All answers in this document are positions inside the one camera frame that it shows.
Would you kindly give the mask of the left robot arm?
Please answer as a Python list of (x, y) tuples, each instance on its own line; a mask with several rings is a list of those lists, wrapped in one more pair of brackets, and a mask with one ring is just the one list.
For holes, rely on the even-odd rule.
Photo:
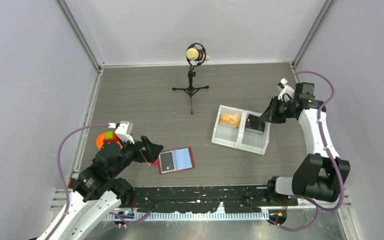
[(133, 162), (154, 163), (163, 149), (144, 135), (135, 143), (104, 143), (92, 164), (71, 179), (68, 201), (38, 239), (84, 240), (110, 212), (134, 202), (134, 188), (118, 175)]

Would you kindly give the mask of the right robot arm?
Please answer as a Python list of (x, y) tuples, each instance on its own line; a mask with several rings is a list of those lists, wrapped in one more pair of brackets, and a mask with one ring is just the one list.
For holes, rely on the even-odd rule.
[(344, 191), (351, 166), (340, 158), (333, 146), (326, 124), (325, 103), (316, 99), (313, 83), (301, 82), (292, 88), (283, 78), (277, 86), (279, 95), (271, 99), (264, 113), (249, 115), (245, 126), (264, 131), (268, 124), (296, 119), (304, 134), (307, 155), (293, 176), (274, 176), (267, 182), (265, 198), (271, 205), (279, 205), (289, 196), (333, 203)]

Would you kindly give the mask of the red card holder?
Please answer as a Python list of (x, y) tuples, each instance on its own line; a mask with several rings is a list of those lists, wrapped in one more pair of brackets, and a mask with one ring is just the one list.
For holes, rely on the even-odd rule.
[(154, 163), (149, 163), (150, 166), (158, 167), (158, 171), (161, 175), (167, 174), (167, 173), (179, 172), (179, 171), (183, 171), (183, 170), (190, 170), (190, 169), (195, 168), (193, 152), (192, 152), (192, 148), (190, 146), (178, 148), (178, 149), (174, 149), (174, 150), (167, 150), (167, 151), (163, 151), (161, 153), (166, 153), (166, 152), (172, 152), (173, 161), (174, 161), (174, 170), (173, 171), (161, 173), (160, 160), (159, 160), (160, 155), (158, 156), (157, 160)]

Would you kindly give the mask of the orange credit card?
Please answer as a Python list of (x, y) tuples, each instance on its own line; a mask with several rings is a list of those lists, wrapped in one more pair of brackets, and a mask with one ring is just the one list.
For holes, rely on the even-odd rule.
[(219, 118), (219, 124), (221, 126), (229, 128), (238, 128), (241, 123), (241, 116), (234, 114), (222, 113)]

